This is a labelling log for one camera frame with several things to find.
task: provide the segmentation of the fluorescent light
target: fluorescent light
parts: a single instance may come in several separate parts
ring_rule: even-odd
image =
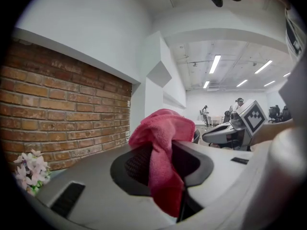
[[[237,87],[240,87],[245,82],[247,82],[247,80],[244,80],[243,82],[241,82]]]
[[[274,83],[274,82],[275,82],[275,81],[269,82],[269,83],[267,83],[265,86],[268,86],[269,84]]]
[[[207,86],[208,86],[209,83],[210,83],[210,81],[206,81],[206,82],[205,82],[205,85],[203,86],[203,88],[204,88],[204,89],[207,88]]]
[[[209,74],[213,74],[214,73],[214,71],[215,71],[215,69],[217,67],[217,64],[219,64],[220,59],[221,59],[221,56],[215,56]]]
[[[269,60],[263,67],[261,67],[258,71],[255,72],[255,74],[258,74],[261,72],[263,69],[265,69],[269,64],[271,64],[273,61]]]

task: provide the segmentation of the white robot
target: white robot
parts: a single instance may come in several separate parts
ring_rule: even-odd
[[[220,124],[202,135],[203,141],[214,143],[220,148],[247,151],[253,136],[267,121],[267,118],[255,100],[248,100],[231,113],[230,121]]]

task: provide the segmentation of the pink towel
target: pink towel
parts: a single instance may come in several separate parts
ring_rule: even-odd
[[[172,140],[192,141],[194,131],[193,121],[161,109],[142,120],[129,139],[133,148],[152,142],[148,186],[155,203],[173,217],[179,216],[183,181],[172,164]]]

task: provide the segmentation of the brick wall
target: brick wall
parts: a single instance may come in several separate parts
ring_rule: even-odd
[[[128,142],[130,83],[17,40],[0,72],[0,137],[12,169],[31,149],[58,170]]]

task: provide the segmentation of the black vent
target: black vent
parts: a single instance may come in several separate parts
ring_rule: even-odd
[[[85,185],[78,183],[69,184],[65,191],[53,203],[51,209],[60,216],[67,218],[84,188]]]

